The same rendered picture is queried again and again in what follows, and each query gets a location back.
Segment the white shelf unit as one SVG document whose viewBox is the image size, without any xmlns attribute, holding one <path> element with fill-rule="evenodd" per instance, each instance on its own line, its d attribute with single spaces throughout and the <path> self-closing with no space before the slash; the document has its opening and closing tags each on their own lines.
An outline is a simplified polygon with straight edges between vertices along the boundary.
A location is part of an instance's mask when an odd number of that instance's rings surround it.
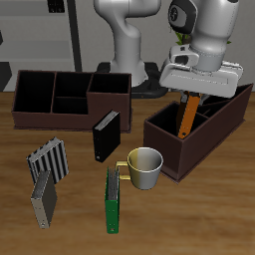
<svg viewBox="0 0 255 255">
<path fill-rule="evenodd" d="M 0 61 L 82 70 L 76 0 L 0 0 Z"/>
</svg>

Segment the green book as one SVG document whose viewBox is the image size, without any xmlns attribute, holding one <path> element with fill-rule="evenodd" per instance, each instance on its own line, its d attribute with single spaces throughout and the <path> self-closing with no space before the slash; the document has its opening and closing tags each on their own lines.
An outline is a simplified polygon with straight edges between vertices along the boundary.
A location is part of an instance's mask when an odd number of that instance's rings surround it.
<svg viewBox="0 0 255 255">
<path fill-rule="evenodd" d="M 120 222 L 120 172 L 114 168 L 107 169 L 105 212 L 107 232 L 117 234 Z"/>
</svg>

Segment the orange book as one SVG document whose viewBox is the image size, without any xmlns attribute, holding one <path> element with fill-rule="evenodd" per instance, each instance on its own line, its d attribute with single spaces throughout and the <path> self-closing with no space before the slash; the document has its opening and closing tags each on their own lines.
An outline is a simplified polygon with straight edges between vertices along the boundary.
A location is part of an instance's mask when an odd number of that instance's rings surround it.
<svg viewBox="0 0 255 255">
<path fill-rule="evenodd" d="M 188 94 L 186 103 L 180 102 L 176 116 L 176 131 L 179 138 L 185 138 L 190 134 L 197 107 L 200 101 L 200 94 L 194 92 L 183 92 Z"/>
</svg>

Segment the grey book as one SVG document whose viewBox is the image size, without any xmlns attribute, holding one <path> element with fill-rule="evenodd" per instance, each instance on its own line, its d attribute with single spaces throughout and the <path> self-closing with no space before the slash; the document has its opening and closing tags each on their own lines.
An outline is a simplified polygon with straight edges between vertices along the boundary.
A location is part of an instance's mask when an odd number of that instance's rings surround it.
<svg viewBox="0 0 255 255">
<path fill-rule="evenodd" d="M 40 171 L 34 186 L 31 203 L 40 228 L 49 228 L 57 202 L 57 193 L 50 170 Z"/>
</svg>

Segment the black white striped book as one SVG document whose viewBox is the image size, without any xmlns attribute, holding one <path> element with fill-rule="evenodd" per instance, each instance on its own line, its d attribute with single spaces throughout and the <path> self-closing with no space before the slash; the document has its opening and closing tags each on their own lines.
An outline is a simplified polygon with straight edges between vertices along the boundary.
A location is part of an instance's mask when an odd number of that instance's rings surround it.
<svg viewBox="0 0 255 255">
<path fill-rule="evenodd" d="M 58 183 L 69 173 L 65 145 L 53 137 L 26 157 L 33 182 L 37 181 L 41 170 L 52 172 L 54 183 Z"/>
</svg>

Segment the green pot plant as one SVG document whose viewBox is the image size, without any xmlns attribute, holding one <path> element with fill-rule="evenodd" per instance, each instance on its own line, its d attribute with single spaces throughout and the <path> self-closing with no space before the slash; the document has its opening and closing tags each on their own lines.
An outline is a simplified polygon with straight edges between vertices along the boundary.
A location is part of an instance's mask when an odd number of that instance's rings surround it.
<svg viewBox="0 0 255 255">
<path fill-rule="evenodd" d="M 186 34 L 181 34 L 176 32 L 175 35 L 178 38 L 178 41 L 176 42 L 177 45 L 186 45 L 191 43 L 191 37 Z"/>
</svg>

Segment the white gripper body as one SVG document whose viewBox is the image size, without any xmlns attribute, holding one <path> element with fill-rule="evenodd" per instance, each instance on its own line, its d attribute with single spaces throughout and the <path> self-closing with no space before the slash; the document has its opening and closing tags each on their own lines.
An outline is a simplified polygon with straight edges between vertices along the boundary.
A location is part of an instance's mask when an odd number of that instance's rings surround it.
<svg viewBox="0 0 255 255">
<path fill-rule="evenodd" d="M 160 76 L 160 84 L 177 90 L 231 98 L 235 95 L 243 68 L 237 63 L 223 62 L 215 72 L 196 71 L 192 67 L 167 64 Z"/>
</svg>

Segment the white yellow mug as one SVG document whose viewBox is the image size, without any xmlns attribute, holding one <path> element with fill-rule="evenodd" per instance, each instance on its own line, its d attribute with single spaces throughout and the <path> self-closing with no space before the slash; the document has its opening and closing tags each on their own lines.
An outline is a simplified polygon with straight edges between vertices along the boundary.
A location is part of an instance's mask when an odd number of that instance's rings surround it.
<svg viewBox="0 0 255 255">
<path fill-rule="evenodd" d="M 117 161 L 116 169 L 127 166 L 129 175 L 121 175 L 121 179 L 129 179 L 138 189 L 149 190 L 156 185 L 162 165 L 163 157 L 156 149 L 139 147 L 127 155 L 126 161 Z"/>
</svg>

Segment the dark brown desk caddy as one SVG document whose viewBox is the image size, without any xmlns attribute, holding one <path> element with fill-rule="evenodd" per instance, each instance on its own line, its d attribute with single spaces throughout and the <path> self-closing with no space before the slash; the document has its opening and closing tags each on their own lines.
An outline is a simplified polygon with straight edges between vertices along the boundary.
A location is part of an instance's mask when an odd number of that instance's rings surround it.
<svg viewBox="0 0 255 255">
<path fill-rule="evenodd" d="M 130 130 L 129 74 L 21 71 L 12 115 L 16 128 L 90 130 L 109 111 Z"/>
<path fill-rule="evenodd" d="M 231 99 L 211 96 L 199 106 L 190 134 L 176 134 L 178 102 L 172 102 L 144 121 L 143 145 L 163 157 L 161 173 L 179 183 L 244 122 L 253 85 L 237 88 Z"/>
</svg>

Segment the flat black base plate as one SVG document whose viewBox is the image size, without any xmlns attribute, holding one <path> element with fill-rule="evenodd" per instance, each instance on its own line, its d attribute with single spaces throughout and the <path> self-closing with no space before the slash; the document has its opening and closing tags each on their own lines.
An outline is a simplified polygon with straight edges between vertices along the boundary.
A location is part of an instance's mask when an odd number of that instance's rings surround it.
<svg viewBox="0 0 255 255">
<path fill-rule="evenodd" d="M 168 88 L 159 84 L 160 72 L 156 63 L 131 65 L 117 61 L 98 65 L 93 91 L 125 94 L 128 92 L 129 75 L 134 82 L 134 87 L 131 88 L 133 99 L 156 99 L 168 91 Z"/>
</svg>

